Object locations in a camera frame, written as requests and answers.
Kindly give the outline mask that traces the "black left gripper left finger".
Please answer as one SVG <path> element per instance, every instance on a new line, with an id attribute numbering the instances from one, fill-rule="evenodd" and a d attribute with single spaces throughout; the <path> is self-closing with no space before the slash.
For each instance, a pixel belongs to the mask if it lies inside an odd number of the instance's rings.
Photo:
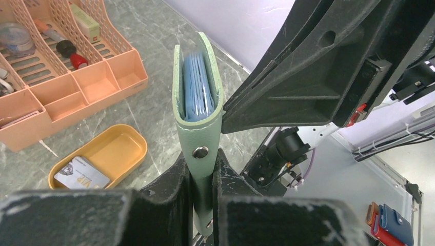
<path id="1" fill-rule="evenodd" d="M 190 245 L 183 155 L 141 190 L 28 190 L 1 201 L 1 245 Z"/>

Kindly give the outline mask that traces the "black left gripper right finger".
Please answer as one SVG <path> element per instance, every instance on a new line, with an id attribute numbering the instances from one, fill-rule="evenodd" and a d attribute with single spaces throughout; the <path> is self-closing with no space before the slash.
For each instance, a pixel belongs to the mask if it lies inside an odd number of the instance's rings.
<path id="1" fill-rule="evenodd" d="M 212 178 L 215 245 L 368 245 L 356 214 L 335 199 L 264 196 L 222 149 Z"/>

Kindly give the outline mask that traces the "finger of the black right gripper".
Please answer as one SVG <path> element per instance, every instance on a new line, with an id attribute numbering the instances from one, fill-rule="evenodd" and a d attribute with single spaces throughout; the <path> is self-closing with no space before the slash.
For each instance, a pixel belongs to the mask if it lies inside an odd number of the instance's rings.
<path id="1" fill-rule="evenodd" d="M 434 82 L 434 1 L 295 1 L 273 42 L 224 105 L 222 133 L 344 128 Z"/>

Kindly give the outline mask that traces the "silver credit card stack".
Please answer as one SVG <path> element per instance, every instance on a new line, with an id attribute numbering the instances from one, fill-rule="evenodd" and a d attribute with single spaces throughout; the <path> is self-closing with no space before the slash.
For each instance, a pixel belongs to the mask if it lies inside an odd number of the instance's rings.
<path id="1" fill-rule="evenodd" d="M 82 156 L 72 158 L 54 179 L 69 189 L 102 189 L 110 183 L 108 176 Z"/>

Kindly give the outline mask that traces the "mint green card holder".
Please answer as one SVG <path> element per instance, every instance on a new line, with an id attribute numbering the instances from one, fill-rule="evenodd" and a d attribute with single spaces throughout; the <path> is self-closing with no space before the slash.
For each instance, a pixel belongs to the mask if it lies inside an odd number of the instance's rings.
<path id="1" fill-rule="evenodd" d="M 212 173 L 218 154 L 225 93 L 208 37 L 197 34 L 196 49 L 174 47 L 172 107 L 182 154 L 193 185 L 193 222 L 197 231 L 213 232 Z"/>

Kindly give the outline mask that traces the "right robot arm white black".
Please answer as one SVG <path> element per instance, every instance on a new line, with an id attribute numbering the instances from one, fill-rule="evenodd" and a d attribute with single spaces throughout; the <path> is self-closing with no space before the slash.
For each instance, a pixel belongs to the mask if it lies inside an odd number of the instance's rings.
<path id="1" fill-rule="evenodd" d="M 222 133 L 270 127 L 243 176 L 263 194 L 328 135 L 434 90 L 434 1 L 295 1 L 224 105 Z"/>

